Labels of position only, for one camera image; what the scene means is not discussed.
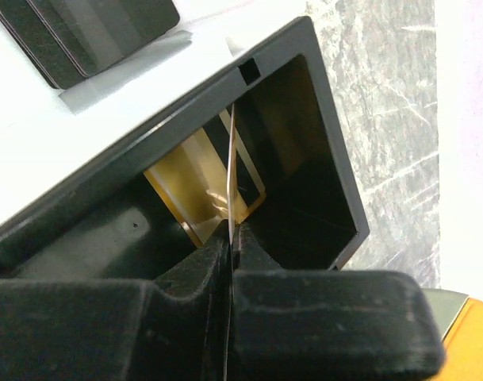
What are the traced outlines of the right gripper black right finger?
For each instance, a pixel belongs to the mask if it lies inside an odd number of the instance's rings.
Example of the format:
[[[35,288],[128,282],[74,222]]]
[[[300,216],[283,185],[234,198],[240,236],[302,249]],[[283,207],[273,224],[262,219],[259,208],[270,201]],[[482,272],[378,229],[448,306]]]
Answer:
[[[231,380],[425,380],[446,352],[423,289],[398,271],[286,270],[234,236]]]

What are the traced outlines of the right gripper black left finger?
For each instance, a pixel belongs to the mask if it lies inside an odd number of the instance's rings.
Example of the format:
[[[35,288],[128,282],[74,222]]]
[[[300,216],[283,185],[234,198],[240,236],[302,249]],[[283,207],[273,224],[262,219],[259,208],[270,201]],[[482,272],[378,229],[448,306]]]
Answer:
[[[228,231],[154,281],[0,279],[0,380],[222,380]]]

